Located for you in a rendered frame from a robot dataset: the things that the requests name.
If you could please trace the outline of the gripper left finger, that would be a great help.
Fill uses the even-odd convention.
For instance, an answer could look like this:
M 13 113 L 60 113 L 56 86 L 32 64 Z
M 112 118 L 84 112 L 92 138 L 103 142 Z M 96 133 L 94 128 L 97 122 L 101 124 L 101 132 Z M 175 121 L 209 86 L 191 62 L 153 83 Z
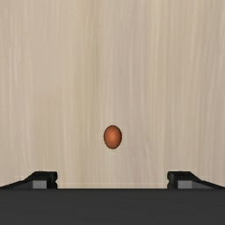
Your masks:
M 1 186 L 1 189 L 57 189 L 56 171 L 35 171 L 24 180 Z

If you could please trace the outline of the brown egg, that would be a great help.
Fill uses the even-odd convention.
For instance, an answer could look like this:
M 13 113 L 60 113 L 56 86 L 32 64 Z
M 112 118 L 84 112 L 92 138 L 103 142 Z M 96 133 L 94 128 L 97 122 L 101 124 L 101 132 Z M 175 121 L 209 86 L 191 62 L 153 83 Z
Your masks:
M 116 149 L 122 141 L 122 133 L 117 126 L 111 125 L 104 131 L 104 143 L 109 149 Z

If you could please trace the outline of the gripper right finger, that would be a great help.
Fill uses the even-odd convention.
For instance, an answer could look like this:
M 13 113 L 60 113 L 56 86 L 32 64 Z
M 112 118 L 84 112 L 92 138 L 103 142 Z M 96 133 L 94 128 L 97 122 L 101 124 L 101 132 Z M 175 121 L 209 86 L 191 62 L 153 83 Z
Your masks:
M 190 171 L 169 171 L 168 189 L 223 189 L 223 186 L 199 179 Z

